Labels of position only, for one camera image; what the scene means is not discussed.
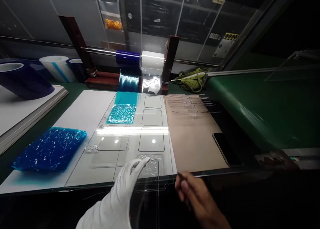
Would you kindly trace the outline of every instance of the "yellow label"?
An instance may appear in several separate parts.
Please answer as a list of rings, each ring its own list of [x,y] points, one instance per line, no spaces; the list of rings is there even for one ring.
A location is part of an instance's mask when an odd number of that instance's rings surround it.
[[[226,33],[224,35],[223,39],[235,41],[238,38],[238,36],[239,36],[239,34]]]
[[[217,4],[224,4],[225,0],[212,0],[212,2]]]

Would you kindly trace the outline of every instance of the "green conveyor belt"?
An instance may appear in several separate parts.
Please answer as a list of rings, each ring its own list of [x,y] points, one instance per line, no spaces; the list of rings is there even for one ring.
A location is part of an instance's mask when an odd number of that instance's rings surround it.
[[[265,82],[269,74],[218,76],[206,86],[262,152],[320,147],[319,78]]]

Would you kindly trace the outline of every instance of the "white board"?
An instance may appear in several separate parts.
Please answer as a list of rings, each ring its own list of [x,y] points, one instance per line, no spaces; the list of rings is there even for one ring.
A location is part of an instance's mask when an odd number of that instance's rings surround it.
[[[88,133],[85,142],[88,142],[115,94],[116,92],[84,90],[53,126],[85,130]],[[64,187],[83,150],[84,143],[63,173],[41,175],[14,170],[0,185],[0,194]]]

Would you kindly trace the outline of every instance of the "sticker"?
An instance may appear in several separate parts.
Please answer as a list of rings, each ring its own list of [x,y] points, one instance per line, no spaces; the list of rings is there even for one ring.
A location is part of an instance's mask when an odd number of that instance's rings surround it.
[[[209,38],[220,40],[221,36],[219,36],[219,34],[211,33]]]
[[[223,39],[235,41],[238,38],[238,36],[239,36],[239,34],[226,33],[226,35],[223,37]]]
[[[225,0],[212,0],[212,2],[217,4],[224,4]]]

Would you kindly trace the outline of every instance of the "white tape roll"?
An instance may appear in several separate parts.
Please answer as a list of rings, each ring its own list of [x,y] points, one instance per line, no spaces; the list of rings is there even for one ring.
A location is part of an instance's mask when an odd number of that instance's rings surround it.
[[[68,57],[48,56],[40,58],[39,61],[48,69],[51,75],[60,83],[76,81],[76,77],[67,65]]]
[[[141,72],[161,76],[164,65],[164,54],[142,51]]]

